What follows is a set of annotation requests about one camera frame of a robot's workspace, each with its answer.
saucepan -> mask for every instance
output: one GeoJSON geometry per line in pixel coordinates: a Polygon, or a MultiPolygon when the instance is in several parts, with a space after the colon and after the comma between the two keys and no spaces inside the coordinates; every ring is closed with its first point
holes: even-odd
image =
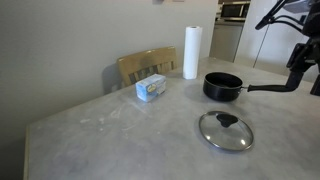
{"type": "Polygon", "coordinates": [[[291,92],[299,86],[301,78],[301,73],[291,73],[286,85],[249,85],[248,87],[244,87],[242,86],[242,80],[235,75],[224,72],[213,72],[205,76],[203,92],[213,100],[226,102],[237,99],[243,89],[247,89],[248,92],[291,92]]]}

glass lid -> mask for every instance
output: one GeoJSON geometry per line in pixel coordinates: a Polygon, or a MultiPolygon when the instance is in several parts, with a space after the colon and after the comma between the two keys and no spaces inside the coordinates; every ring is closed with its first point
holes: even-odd
{"type": "Polygon", "coordinates": [[[253,143],[250,127],[238,117],[222,112],[210,111],[200,117],[202,136],[212,145],[231,151],[249,149],[253,143]]]}

table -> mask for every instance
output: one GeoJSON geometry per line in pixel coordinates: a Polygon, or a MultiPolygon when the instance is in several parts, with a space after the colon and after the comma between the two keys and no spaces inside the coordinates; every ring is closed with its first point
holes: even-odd
{"type": "Polygon", "coordinates": [[[242,92],[220,103],[202,92],[213,71],[239,76],[244,85],[284,84],[286,77],[212,58],[198,78],[181,68],[167,77],[166,92],[149,103],[135,87],[55,114],[28,127],[26,178],[62,179],[319,179],[320,97],[311,83],[291,93],[242,92]],[[255,142],[243,152],[211,146],[199,117],[212,110],[237,115],[255,142]]]}

wooden chair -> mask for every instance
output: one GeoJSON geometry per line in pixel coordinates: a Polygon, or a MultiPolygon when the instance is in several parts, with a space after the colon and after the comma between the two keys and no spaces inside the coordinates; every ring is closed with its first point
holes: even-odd
{"type": "Polygon", "coordinates": [[[118,67],[126,86],[153,74],[164,74],[177,68],[175,47],[143,51],[118,59],[118,67]]]}

paper towel roll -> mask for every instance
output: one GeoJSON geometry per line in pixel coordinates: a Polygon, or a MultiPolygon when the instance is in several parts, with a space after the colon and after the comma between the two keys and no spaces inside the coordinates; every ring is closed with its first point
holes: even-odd
{"type": "Polygon", "coordinates": [[[189,26],[186,28],[183,61],[183,78],[185,79],[197,78],[201,35],[202,27],[189,26]]]}

